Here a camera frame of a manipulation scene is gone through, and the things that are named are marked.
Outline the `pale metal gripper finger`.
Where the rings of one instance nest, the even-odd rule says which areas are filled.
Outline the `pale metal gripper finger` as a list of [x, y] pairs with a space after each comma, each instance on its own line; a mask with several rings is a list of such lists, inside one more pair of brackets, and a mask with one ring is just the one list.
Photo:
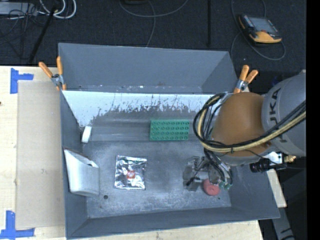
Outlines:
[[201, 171], [207, 164], [208, 160], [204, 156], [193, 156], [186, 166], [191, 171]]
[[183, 187], [188, 191], [197, 191], [203, 183], [201, 170], [185, 170], [182, 173]]

